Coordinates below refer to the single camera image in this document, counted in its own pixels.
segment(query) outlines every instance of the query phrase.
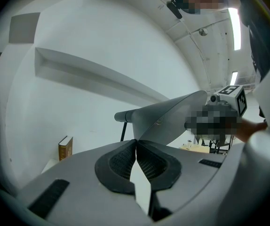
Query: ceiling light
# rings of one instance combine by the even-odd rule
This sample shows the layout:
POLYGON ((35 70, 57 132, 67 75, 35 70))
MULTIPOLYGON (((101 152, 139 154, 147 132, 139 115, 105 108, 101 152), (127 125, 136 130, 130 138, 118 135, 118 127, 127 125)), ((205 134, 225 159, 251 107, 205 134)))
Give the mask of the ceiling light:
POLYGON ((237 81, 237 78, 238 78, 238 72, 233 72, 230 85, 235 85, 235 82, 237 81))
POLYGON ((235 8, 229 8, 228 11, 230 14, 233 28, 234 50, 239 50, 241 48, 241 32, 240 32, 238 10, 235 8))

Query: white panel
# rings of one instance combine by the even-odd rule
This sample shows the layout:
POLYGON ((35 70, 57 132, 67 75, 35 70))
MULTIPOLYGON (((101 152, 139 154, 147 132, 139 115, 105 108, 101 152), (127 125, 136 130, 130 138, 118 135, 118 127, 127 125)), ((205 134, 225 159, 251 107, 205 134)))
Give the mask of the white panel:
POLYGON ((228 70, 228 50, 226 35, 222 26, 215 24, 208 27, 208 35, 201 36, 198 32, 193 37, 203 51, 208 75, 211 80, 211 88, 220 88, 225 85, 225 77, 228 70))
POLYGON ((23 7, 21 10, 19 10, 16 15, 19 14, 26 14, 26 13, 37 13, 42 12, 45 9, 57 4, 58 2, 61 2, 63 0, 35 0, 29 4, 27 4, 25 7, 23 7))
POLYGON ((176 44, 186 57, 188 63, 191 65, 191 68, 196 75, 196 78, 201 88, 207 89, 209 87, 207 74, 199 50, 194 44, 194 42, 189 36, 187 36, 176 44))
POLYGON ((144 213, 148 215, 151 198, 151 184, 143 173, 137 160, 132 167, 130 182, 135 185, 136 202, 144 213))
POLYGON ((215 22, 228 18, 224 13, 212 12, 208 14, 188 14, 181 11, 188 29, 193 32, 215 22))
POLYGON ((9 27, 10 43, 34 43, 40 13, 13 16, 9 27))
POLYGON ((187 29, 185 28, 185 26, 179 22, 176 26, 172 27, 171 29, 169 29, 167 31, 167 35, 173 40, 173 41, 177 41, 178 39, 189 35, 187 29))
POLYGON ((156 24, 158 24, 164 31, 178 22, 175 15, 166 7, 161 0, 122 0, 133 7, 137 8, 156 24))
POLYGON ((228 68, 228 81, 230 83, 233 71, 238 71, 238 78, 252 76, 255 74, 253 61, 251 58, 251 46, 249 29, 241 24, 242 33, 242 48, 234 51, 233 49, 233 33, 231 23, 225 24, 226 32, 228 33, 228 51, 229 51, 229 68, 228 68))
POLYGON ((56 4, 44 9, 39 17, 35 43, 44 40, 73 11, 79 9, 87 0, 57 0, 56 4))
POLYGON ((259 104, 252 93, 246 95, 247 110, 243 115, 243 118, 255 123, 263 122, 264 118, 259 116, 259 104))

